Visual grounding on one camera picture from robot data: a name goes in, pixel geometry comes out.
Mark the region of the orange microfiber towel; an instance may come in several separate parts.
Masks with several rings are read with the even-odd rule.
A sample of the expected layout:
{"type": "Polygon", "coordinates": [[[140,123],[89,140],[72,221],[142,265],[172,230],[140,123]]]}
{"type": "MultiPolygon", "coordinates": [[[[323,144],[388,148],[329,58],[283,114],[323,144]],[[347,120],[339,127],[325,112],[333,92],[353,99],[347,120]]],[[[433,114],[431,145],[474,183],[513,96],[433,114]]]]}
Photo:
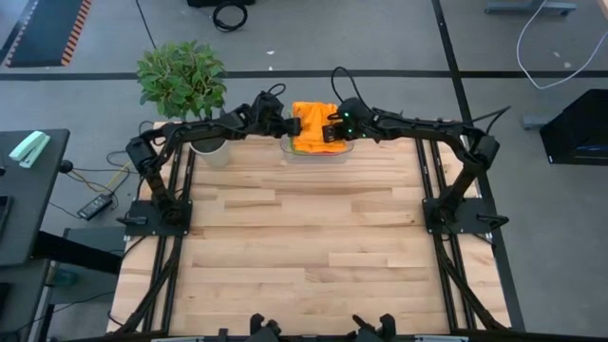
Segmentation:
{"type": "Polygon", "coordinates": [[[301,120],[301,134],[292,138],[299,150],[308,152],[340,152],[348,149],[344,141],[325,143],[322,127],[332,124],[329,116],[335,114],[337,105],[320,102],[293,102],[292,114],[301,120]]]}

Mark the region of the black desk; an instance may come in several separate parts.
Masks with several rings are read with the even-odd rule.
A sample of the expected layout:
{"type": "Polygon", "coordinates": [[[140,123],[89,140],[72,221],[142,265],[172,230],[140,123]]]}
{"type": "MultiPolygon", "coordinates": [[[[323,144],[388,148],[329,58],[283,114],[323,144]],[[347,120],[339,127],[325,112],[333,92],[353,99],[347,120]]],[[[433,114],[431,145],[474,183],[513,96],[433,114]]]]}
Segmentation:
{"type": "Polygon", "coordinates": [[[46,129],[50,140],[31,168],[23,168],[10,152],[30,132],[0,131],[0,196],[10,198],[6,221],[0,228],[0,267],[18,265],[30,259],[54,187],[70,132],[46,129]]]}

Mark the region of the mint green stapler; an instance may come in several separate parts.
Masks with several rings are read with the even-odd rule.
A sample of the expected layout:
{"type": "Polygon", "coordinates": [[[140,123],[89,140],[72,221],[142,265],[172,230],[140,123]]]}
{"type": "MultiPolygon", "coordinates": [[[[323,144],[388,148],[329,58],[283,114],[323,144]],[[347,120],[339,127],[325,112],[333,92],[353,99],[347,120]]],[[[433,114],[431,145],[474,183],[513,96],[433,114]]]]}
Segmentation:
{"type": "Polygon", "coordinates": [[[30,169],[42,154],[51,137],[42,131],[33,131],[10,153],[9,158],[22,168],[30,169]]]}

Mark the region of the black cabinet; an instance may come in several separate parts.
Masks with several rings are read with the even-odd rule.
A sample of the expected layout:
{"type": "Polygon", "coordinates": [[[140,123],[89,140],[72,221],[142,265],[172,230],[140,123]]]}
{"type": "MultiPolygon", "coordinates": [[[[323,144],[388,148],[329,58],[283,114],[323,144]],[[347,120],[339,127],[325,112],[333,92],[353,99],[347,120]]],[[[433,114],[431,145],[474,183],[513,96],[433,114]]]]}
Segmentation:
{"type": "Polygon", "coordinates": [[[553,164],[608,166],[608,89],[590,89],[540,130],[553,164]]]}

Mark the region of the black power adapter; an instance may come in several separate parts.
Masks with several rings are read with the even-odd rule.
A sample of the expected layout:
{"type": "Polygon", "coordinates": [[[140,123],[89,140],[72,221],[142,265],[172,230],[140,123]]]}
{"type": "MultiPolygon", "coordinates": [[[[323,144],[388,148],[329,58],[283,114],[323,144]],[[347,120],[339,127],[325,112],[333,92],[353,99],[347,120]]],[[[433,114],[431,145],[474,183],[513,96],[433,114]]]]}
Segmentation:
{"type": "Polygon", "coordinates": [[[89,221],[96,217],[98,214],[103,212],[108,206],[113,203],[113,199],[111,195],[108,194],[100,194],[95,197],[92,201],[83,206],[80,210],[77,211],[77,216],[80,219],[84,219],[89,221]]]}

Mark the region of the clear plastic bin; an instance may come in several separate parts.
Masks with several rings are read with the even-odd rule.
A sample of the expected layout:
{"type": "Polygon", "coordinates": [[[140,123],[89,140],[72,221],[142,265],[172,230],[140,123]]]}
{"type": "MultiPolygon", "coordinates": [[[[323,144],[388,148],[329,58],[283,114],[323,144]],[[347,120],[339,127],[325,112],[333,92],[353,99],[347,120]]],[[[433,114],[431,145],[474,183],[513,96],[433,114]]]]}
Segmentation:
{"type": "MultiPolygon", "coordinates": [[[[334,124],[334,123],[336,123],[336,119],[333,119],[332,115],[329,116],[329,119],[332,120],[332,123],[334,124]]],[[[280,142],[280,147],[281,147],[281,149],[284,153],[284,157],[288,163],[343,163],[347,159],[348,154],[353,150],[353,147],[354,147],[354,142],[344,141],[348,146],[348,149],[346,150],[348,152],[343,155],[334,156],[334,157],[316,157],[316,156],[311,156],[310,154],[295,155],[291,152],[291,147],[290,147],[292,138],[294,138],[294,137],[283,136],[281,138],[281,142],[280,142]]]]}

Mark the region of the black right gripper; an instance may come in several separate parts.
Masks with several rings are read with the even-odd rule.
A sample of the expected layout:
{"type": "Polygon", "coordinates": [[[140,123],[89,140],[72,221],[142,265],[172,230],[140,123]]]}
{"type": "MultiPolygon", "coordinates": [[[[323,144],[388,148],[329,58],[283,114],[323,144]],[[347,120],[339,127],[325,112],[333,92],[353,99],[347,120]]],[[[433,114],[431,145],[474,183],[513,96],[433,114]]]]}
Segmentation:
{"type": "Polygon", "coordinates": [[[385,138],[383,132],[375,126],[375,121],[368,112],[336,112],[334,118],[336,123],[322,127],[325,143],[358,139],[372,139],[379,143],[385,138]]]}

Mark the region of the grey furniture base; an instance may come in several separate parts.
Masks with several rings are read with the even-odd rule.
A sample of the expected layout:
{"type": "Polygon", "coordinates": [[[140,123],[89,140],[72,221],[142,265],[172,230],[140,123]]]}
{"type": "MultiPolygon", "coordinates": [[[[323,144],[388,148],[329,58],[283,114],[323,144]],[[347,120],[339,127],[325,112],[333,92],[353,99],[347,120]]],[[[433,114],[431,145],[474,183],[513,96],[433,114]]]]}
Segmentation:
{"type": "Polygon", "coordinates": [[[567,16],[577,9],[576,4],[560,0],[500,0],[489,1],[484,8],[484,12],[486,14],[524,14],[540,10],[541,12],[567,16]]]}

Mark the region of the green leafy plant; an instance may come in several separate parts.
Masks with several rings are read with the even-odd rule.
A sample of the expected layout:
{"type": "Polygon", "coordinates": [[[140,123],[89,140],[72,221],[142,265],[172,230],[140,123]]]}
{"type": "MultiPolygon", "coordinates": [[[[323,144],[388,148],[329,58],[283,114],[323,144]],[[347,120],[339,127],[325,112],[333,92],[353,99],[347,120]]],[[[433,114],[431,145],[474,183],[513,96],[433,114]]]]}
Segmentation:
{"type": "Polygon", "coordinates": [[[137,61],[141,103],[153,104],[166,119],[186,121],[212,116],[225,106],[225,65],[208,45],[196,41],[168,43],[137,61]]]}

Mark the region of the white plant pot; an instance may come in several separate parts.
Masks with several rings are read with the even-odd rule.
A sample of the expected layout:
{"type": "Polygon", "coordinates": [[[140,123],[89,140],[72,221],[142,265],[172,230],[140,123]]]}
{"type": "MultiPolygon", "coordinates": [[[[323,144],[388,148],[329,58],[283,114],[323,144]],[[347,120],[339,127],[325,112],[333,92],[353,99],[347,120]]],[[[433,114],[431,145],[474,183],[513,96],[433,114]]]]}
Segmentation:
{"type": "Polygon", "coordinates": [[[223,167],[230,161],[230,144],[224,138],[191,142],[190,148],[210,167],[223,167]]]}

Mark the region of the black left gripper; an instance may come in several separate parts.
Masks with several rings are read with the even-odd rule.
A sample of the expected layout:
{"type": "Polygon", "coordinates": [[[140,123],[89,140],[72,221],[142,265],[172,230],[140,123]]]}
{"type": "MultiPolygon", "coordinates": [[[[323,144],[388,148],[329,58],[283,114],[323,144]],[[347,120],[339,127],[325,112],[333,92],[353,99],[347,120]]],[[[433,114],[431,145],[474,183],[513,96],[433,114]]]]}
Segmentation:
{"type": "Polygon", "coordinates": [[[249,133],[274,138],[281,138],[283,135],[299,136],[301,120],[299,118],[284,119],[283,107],[283,104],[255,104],[251,109],[253,123],[249,126],[249,133]]]}

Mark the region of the black mat with orange stripes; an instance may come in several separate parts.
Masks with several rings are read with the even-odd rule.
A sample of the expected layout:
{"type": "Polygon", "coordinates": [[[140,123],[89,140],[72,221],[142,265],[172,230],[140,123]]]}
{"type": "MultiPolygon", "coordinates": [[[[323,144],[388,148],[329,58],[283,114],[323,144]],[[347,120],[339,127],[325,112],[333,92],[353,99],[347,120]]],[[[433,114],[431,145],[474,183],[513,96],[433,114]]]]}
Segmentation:
{"type": "Polygon", "coordinates": [[[6,67],[65,67],[74,57],[91,0],[28,0],[0,49],[6,67]]]}

